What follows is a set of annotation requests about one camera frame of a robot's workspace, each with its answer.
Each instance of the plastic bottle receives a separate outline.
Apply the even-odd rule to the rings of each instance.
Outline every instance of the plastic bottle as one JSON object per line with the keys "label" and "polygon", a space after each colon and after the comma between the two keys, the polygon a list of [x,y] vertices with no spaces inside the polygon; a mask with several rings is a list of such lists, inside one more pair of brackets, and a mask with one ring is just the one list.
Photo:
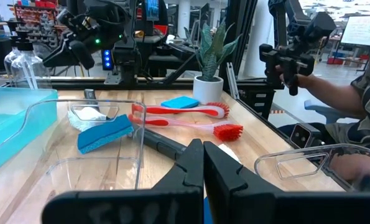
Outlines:
{"label": "plastic bottle", "polygon": [[27,33],[17,31],[19,40],[16,44],[21,54],[12,62],[12,85],[33,90],[52,88],[48,70],[42,64],[41,58],[34,54],[32,42],[27,40]]}
{"label": "plastic bottle", "polygon": [[12,71],[11,71],[11,66],[12,66],[12,62],[18,58],[18,56],[20,56],[20,52],[19,50],[17,49],[17,44],[16,42],[18,41],[18,37],[17,36],[11,36],[10,40],[11,40],[11,46],[12,46],[12,51],[7,54],[5,56],[5,59],[4,59],[4,65],[5,65],[5,70],[6,70],[6,74],[8,75],[9,77],[9,82],[12,83]]}

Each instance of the blue sponge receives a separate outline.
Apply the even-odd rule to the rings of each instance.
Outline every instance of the blue sponge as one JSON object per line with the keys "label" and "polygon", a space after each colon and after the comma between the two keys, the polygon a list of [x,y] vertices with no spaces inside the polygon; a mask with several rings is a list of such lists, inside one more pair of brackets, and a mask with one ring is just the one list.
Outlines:
{"label": "blue sponge", "polygon": [[80,153],[85,154],[133,131],[131,122],[124,114],[112,122],[105,122],[81,132],[78,135],[77,147]]}
{"label": "blue sponge", "polygon": [[168,100],[161,103],[161,106],[168,108],[193,108],[198,105],[198,101],[187,96],[181,96],[172,100]]}

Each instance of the light blue tray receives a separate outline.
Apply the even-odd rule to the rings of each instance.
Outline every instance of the light blue tray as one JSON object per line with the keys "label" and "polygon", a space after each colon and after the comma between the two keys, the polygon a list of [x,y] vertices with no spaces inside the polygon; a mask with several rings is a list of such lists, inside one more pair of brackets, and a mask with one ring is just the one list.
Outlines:
{"label": "light blue tray", "polygon": [[35,106],[25,121],[28,107],[57,98],[56,90],[0,87],[0,166],[56,121],[56,103]]}

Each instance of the green leaves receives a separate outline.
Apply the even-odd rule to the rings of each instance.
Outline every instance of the green leaves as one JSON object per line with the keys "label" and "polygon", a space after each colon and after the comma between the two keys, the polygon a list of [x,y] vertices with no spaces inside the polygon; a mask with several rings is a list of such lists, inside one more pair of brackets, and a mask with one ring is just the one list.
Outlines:
{"label": "green leaves", "polygon": [[220,65],[223,60],[231,53],[233,53],[233,51],[236,49],[237,47],[237,43],[239,42],[239,38],[241,37],[241,35],[239,35],[236,40],[234,40],[232,43],[228,43],[226,44],[224,47],[223,47],[223,50],[222,50],[222,54],[220,55],[220,58],[218,59],[218,65]]}
{"label": "green leaves", "polygon": [[218,69],[216,55],[209,54],[208,58],[205,59],[204,65],[202,79],[207,82],[212,82],[215,72]]}
{"label": "green leaves", "polygon": [[[232,26],[233,24],[226,30],[226,24],[222,22],[214,37],[212,37],[211,27],[204,24],[201,31],[201,45],[199,51],[196,52],[198,63],[203,72],[201,80],[212,82],[218,66],[235,50],[241,35],[232,43],[228,43],[225,46],[223,45]],[[189,30],[186,28],[185,33],[188,41],[192,42],[192,37],[190,36]]]}
{"label": "green leaves", "polygon": [[222,22],[218,27],[211,44],[213,49],[212,51],[215,53],[215,55],[219,55],[220,52],[222,52],[225,33],[226,25],[224,22]]}
{"label": "green leaves", "polygon": [[212,44],[212,35],[211,35],[211,27],[206,23],[203,26],[203,30],[201,32],[201,46],[200,46],[200,57],[204,58],[205,52],[211,47]]}
{"label": "green leaves", "polygon": [[189,41],[192,44],[193,43],[192,42],[192,36],[190,35],[189,30],[186,27],[184,27],[184,29],[185,29],[185,34],[186,34],[187,41]]}

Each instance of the wooden tabletop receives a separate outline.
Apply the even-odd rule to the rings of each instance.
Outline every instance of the wooden tabletop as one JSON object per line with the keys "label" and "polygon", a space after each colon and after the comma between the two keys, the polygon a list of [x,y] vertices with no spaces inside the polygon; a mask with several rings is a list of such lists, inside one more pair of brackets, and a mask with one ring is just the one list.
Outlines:
{"label": "wooden tabletop", "polygon": [[[83,99],[82,91],[59,91],[58,95],[59,99],[62,100]],[[191,96],[192,92],[190,90],[96,91],[96,97],[99,100],[136,100],[145,105],[160,105],[165,100],[183,95]],[[244,126],[243,135],[239,140],[225,142],[225,144],[234,151],[245,167],[254,171],[254,162],[258,157],[291,149],[270,127],[228,94],[222,94],[222,102],[230,106],[228,120]],[[126,112],[126,108],[120,107],[119,109],[122,113]],[[181,121],[199,124],[217,121],[217,119],[199,113],[170,116]],[[57,123],[64,124],[63,127],[70,126],[67,121],[67,109],[64,105],[58,105],[57,121]],[[70,128],[52,126],[42,135],[53,136],[54,141],[45,141],[45,137],[41,135],[0,168],[0,223],[39,223],[40,211],[45,203],[67,189],[113,190],[133,187],[133,182],[127,181],[126,177],[136,175],[134,163],[131,160],[125,162],[117,160],[118,157],[131,157],[131,153],[134,151],[118,150],[111,143],[81,155],[76,147],[78,134],[71,131]],[[184,145],[189,144],[195,138],[211,141],[216,145],[222,144],[214,135],[196,129],[150,126],[148,128]],[[68,165],[65,159],[72,157],[84,159],[100,157],[104,159],[99,162],[88,160],[81,164],[72,161]],[[173,160],[145,146],[139,188],[153,187],[170,170],[173,163]],[[54,169],[60,170],[60,172],[49,172],[49,176],[46,178],[45,173],[50,166],[55,166]],[[301,159],[296,164],[286,165],[284,169],[287,174],[298,174],[300,170],[308,172],[315,170],[316,167],[308,160]],[[282,181],[277,175],[269,172],[264,175],[270,182],[283,190],[343,190],[334,180],[322,172],[318,172],[311,178],[289,181]]]}

